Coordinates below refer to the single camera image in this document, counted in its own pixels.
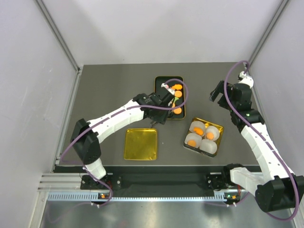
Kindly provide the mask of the orange round cookie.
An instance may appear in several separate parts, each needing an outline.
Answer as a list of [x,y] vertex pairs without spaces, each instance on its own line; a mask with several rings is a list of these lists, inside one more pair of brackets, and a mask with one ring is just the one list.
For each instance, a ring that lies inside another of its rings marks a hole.
[[208,132],[206,133],[206,138],[209,140],[213,140],[214,139],[214,134],[212,132]]

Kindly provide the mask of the orange shell cookie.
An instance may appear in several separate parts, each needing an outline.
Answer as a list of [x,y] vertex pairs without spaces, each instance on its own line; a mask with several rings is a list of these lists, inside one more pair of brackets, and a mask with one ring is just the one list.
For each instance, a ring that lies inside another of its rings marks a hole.
[[196,142],[194,141],[194,140],[189,140],[188,142],[187,142],[187,145],[189,145],[189,146],[191,146],[191,147],[196,147]]

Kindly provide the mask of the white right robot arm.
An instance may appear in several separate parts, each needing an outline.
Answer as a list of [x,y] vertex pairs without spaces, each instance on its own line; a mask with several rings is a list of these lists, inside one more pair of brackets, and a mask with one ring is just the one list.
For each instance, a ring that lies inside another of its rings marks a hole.
[[229,164],[224,167],[222,183],[227,188],[239,185],[247,190],[263,212],[297,210],[304,194],[304,178],[296,176],[285,164],[262,115],[252,108],[253,84],[249,76],[236,84],[221,80],[210,93],[212,102],[222,94],[219,106],[230,111],[232,123],[250,146],[262,172],[262,176],[258,176],[241,164]]

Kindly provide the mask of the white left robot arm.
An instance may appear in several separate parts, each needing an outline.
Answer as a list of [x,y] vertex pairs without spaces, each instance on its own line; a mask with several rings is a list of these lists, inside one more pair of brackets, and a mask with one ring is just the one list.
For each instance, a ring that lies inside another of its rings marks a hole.
[[149,118],[156,123],[164,124],[172,107],[174,95],[166,92],[138,94],[117,110],[100,118],[77,121],[71,146],[76,151],[85,169],[92,175],[91,182],[97,188],[107,185],[108,177],[100,159],[100,144],[111,134],[143,119]]

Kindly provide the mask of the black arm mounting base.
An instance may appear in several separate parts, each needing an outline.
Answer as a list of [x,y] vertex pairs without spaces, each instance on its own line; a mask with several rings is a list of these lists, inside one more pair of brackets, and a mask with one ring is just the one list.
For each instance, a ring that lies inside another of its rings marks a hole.
[[82,190],[105,190],[107,186],[118,194],[119,192],[161,193],[223,190],[232,188],[221,174],[215,173],[112,173],[106,174],[100,180],[90,175],[82,177]]

